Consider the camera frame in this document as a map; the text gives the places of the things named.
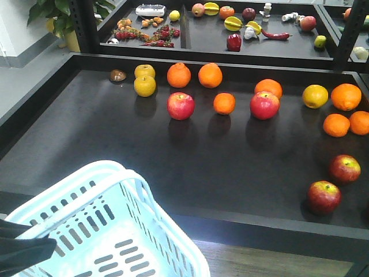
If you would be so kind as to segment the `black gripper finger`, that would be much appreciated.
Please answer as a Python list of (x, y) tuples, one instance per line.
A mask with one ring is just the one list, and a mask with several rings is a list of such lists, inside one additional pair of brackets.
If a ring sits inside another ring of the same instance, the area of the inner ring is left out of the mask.
[(1, 238), (1, 276), (13, 276), (49, 259), (56, 246), (52, 238)]
[(22, 233), (29, 230), (32, 226), (23, 225), (13, 222), (8, 222), (3, 219), (0, 220), (0, 237), (15, 239)]

